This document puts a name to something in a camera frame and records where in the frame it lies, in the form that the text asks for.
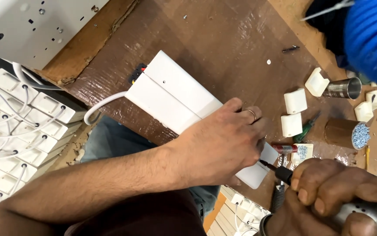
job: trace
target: brown table surface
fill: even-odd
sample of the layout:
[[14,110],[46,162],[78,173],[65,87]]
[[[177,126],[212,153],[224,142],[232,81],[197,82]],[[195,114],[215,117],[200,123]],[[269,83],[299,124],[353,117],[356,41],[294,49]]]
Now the brown table surface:
[[[286,115],[283,94],[304,87],[316,67],[328,73],[324,73],[326,78],[345,78],[344,70],[335,66],[334,56],[323,47],[321,34],[299,21],[309,3],[141,0],[79,78],[65,88],[94,105],[128,90],[127,78],[134,68],[141,62],[148,64],[163,50],[221,102],[239,97],[245,107],[259,106],[274,124],[268,142],[291,143],[291,138],[281,134],[280,116]],[[282,54],[282,49],[292,45],[301,49]],[[315,144],[314,156],[350,164],[354,151],[326,144],[323,128],[329,117],[355,119],[352,105],[363,96],[352,104],[345,99],[314,97],[307,90],[306,96],[308,109],[302,112],[303,122],[322,110],[307,136]],[[101,111],[156,144],[177,137],[125,98],[105,105]],[[377,158],[377,145],[372,150],[371,156]],[[372,173],[377,172],[375,160]],[[358,165],[364,165],[362,155]],[[256,190],[244,184],[235,189],[268,209],[273,187],[274,175],[269,173]]]

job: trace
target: jeans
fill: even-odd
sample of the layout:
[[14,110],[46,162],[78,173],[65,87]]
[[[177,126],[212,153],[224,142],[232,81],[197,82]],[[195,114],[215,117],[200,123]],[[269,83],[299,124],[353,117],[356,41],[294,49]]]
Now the jeans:
[[[103,116],[85,144],[85,154],[81,163],[142,152],[157,146],[136,134],[113,119]],[[220,186],[195,186],[189,188],[197,205],[199,216],[204,217],[213,211]]]

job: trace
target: person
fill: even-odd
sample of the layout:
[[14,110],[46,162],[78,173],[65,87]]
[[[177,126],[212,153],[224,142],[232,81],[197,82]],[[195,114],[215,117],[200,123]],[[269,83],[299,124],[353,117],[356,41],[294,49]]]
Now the person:
[[[160,147],[103,117],[84,163],[46,173],[0,202],[0,236],[206,235],[202,220],[218,186],[240,184],[235,174],[258,161],[271,126],[258,107],[241,108],[231,99]],[[258,235],[339,235],[306,206],[331,215],[355,196],[377,201],[377,177],[334,160],[306,160]],[[341,235],[374,236],[377,226],[353,213]]]

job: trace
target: hairy forearm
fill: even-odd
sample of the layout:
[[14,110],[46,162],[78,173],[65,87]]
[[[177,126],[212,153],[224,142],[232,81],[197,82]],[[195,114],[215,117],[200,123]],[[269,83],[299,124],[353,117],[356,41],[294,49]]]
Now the hairy forearm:
[[128,197],[178,189],[167,171],[170,155],[158,147],[53,171],[1,202],[0,210],[44,223],[80,222]]

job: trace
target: green screwdriver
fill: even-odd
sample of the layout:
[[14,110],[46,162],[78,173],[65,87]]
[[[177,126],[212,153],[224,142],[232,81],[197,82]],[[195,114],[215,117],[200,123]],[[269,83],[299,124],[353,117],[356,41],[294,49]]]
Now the green screwdriver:
[[302,133],[293,136],[294,143],[302,142],[302,140],[305,138],[306,134],[308,134],[308,132],[311,130],[312,126],[314,126],[315,121],[318,119],[320,115],[321,115],[321,111],[318,112],[318,114],[314,117],[314,119],[309,120],[306,124],[302,126]]

